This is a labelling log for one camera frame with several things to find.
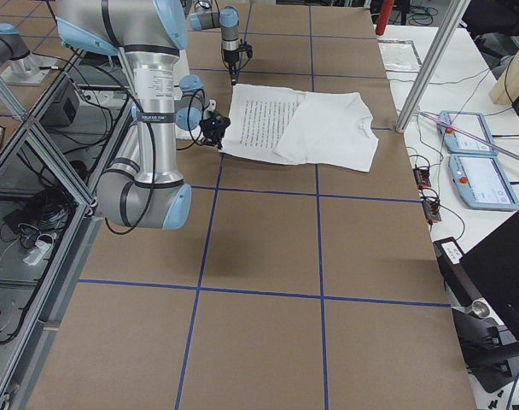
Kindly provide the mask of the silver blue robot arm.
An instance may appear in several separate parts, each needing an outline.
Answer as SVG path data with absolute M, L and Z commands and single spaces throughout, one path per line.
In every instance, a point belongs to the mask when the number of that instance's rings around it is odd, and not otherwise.
M 177 230 L 189 215 L 192 191 L 177 167 L 177 130 L 192 130 L 186 115 L 200 114 L 202 98 L 180 81 L 174 66 L 188 43 L 179 1 L 60 1 L 60 38 L 72 47 L 125 58 L 136 125 L 99 179 L 96 196 L 106 220 L 127 229 Z
M 222 61 L 230 75 L 230 83 L 236 85 L 241 54 L 247 53 L 247 45 L 239 39 L 239 14 L 233 6 L 222 9 L 207 1 L 195 5 L 190 13 L 190 25 L 194 31 L 218 28 L 221 33 Z

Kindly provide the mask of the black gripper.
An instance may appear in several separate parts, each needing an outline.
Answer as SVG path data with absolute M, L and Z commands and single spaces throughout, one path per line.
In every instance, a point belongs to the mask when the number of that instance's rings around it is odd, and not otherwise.
M 214 111 L 210 118 L 201 120 L 202 145 L 221 145 L 225 130 L 230 126 L 230 119 Z
M 223 42 L 223 61 L 230 71 L 230 83 L 236 85 L 238 81 L 237 63 L 240 61 L 239 42 Z

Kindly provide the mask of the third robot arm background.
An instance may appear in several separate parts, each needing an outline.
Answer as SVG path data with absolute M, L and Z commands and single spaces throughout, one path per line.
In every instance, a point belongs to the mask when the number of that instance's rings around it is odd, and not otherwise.
M 8 64 L 2 73 L 3 81 L 8 85 L 40 85 L 47 71 L 41 67 L 44 57 L 35 56 L 26 45 L 18 30 L 9 23 L 0 23 L 0 67 Z

